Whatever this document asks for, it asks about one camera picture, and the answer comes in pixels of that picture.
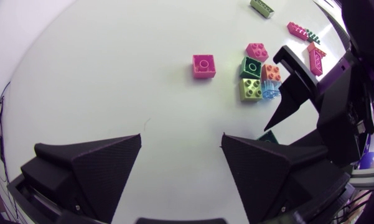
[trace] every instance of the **white tabletop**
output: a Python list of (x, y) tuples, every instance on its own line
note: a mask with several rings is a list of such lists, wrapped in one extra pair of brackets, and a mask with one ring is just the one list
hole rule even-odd
[[(344, 54), (336, 31), (312, 1), (266, 3), (275, 10), (271, 19), (249, 0), (77, 1), (26, 53), (6, 92), (10, 179), (35, 156), (37, 142), (141, 133), (143, 146), (113, 223), (138, 217), (248, 223), (219, 147), (222, 134), (260, 137), (280, 98), (240, 102), (238, 71), (246, 46), (264, 43), (266, 63), (273, 63), (288, 45), (309, 66), (308, 43), (286, 28), (293, 21), (320, 37), (327, 53), (324, 73)], [(192, 78), (193, 54), (214, 55), (213, 79)], [(289, 75), (282, 66), (281, 75)], [(273, 131), (289, 144), (315, 129), (317, 118), (307, 102)]]

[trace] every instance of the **textured black surface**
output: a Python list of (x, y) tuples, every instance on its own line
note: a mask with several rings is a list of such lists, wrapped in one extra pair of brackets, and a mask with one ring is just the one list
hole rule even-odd
[(110, 223), (140, 148), (138, 134), (66, 146), (36, 144), (35, 152), (72, 170), (97, 219)]
[(153, 220), (147, 218), (139, 218), (136, 224), (227, 224), (222, 218), (212, 220), (196, 220), (196, 221), (171, 221), (171, 220)]
[(249, 144), (251, 141), (223, 135), (222, 149), (248, 220), (258, 223), (274, 202), (291, 165), (286, 157), (258, 149)]

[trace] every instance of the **pink lego brick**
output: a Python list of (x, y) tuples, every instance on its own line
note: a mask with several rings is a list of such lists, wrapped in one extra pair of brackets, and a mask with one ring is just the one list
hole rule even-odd
[(315, 44), (315, 42), (311, 42), (311, 44), (309, 44), (309, 46), (307, 47), (307, 50), (309, 52), (313, 51), (313, 50), (317, 50), (318, 53), (321, 55), (321, 58), (325, 57), (326, 56), (326, 53), (323, 52), (320, 48), (318, 48), (318, 45)]
[(307, 40), (309, 38), (309, 35), (307, 34), (306, 30), (293, 22), (290, 22), (288, 24), (288, 30), (292, 35), (295, 35), (296, 37), (302, 40)]
[(316, 76), (322, 75), (321, 54), (316, 49), (310, 52), (310, 70)]
[(213, 55), (193, 55), (192, 71), (194, 78), (213, 78), (216, 74)]
[(262, 43), (248, 44), (246, 52), (249, 57), (259, 60), (260, 62), (265, 62), (268, 58), (268, 53)]

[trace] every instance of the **green lego brick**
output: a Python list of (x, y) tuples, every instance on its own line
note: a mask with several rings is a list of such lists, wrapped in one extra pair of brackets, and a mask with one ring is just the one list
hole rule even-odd
[(261, 62), (251, 57), (245, 57), (241, 64), (241, 78), (260, 79), (261, 77)]
[(315, 33), (313, 33), (312, 31), (310, 31), (309, 29), (306, 29), (306, 32), (309, 36), (309, 38), (307, 39), (308, 42), (313, 42), (315, 41), (317, 44), (320, 44), (320, 40), (319, 40), (319, 37), (317, 35), (315, 35)]
[(243, 78), (239, 82), (241, 101), (260, 101), (263, 99), (260, 80)]
[(261, 0), (251, 0), (250, 5), (267, 19), (274, 14), (274, 10)]
[(275, 138), (274, 133), (271, 130), (267, 131), (267, 133), (265, 133), (263, 136), (261, 136), (257, 140), (279, 144), (278, 141)]

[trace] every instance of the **building block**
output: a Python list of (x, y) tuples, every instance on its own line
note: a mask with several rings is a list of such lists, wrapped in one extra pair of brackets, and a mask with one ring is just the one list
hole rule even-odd
[(317, 50), (310, 52), (310, 70), (316, 76), (322, 75), (321, 55)]
[(320, 44), (320, 40), (319, 40), (319, 37), (317, 35), (315, 35), (315, 33), (313, 33), (312, 31), (310, 31), (309, 29), (306, 29), (306, 32), (309, 36), (309, 38), (307, 39), (308, 42), (316, 42), (317, 44)]
[(262, 136), (261, 136), (260, 138), (258, 138), (257, 140), (259, 140), (259, 141), (265, 141), (265, 142), (272, 142), (272, 143), (275, 143), (275, 144), (279, 144), (278, 141), (276, 140), (275, 135), (274, 135), (274, 133), (272, 132), (272, 130), (267, 131), (264, 135), (262, 135)]
[(249, 57), (259, 60), (260, 62), (265, 62), (268, 58), (268, 53), (262, 43), (248, 44), (246, 52)]
[(263, 93), (263, 98), (274, 99), (281, 95), (279, 92), (279, 87), (282, 85), (281, 81), (275, 80), (262, 80), (261, 81), (261, 92)]
[(261, 68), (261, 80), (281, 81), (279, 68), (275, 65), (264, 64)]
[(260, 80), (243, 78), (239, 82), (239, 93), (241, 101), (260, 101), (263, 99), (261, 94)]
[(250, 5), (267, 19), (274, 14), (274, 10), (261, 0), (251, 0)]
[(302, 40), (307, 40), (309, 38), (307, 32), (305, 29), (303, 29), (303, 27), (293, 23), (293, 22), (290, 22), (288, 25), (288, 30), (289, 32), (292, 34), (292, 35), (295, 35), (296, 37), (302, 39)]
[(194, 78), (213, 78), (216, 74), (213, 55), (193, 55), (192, 71)]
[(244, 57), (241, 64), (241, 78), (260, 79), (261, 62), (250, 57)]
[(314, 42), (311, 42), (311, 44), (309, 44), (309, 46), (307, 47), (307, 50), (309, 52), (313, 51), (313, 50), (317, 50), (318, 53), (321, 55), (321, 58), (325, 57), (326, 56), (326, 53), (323, 52), (320, 48), (318, 48), (318, 46), (316, 45), (316, 43)]

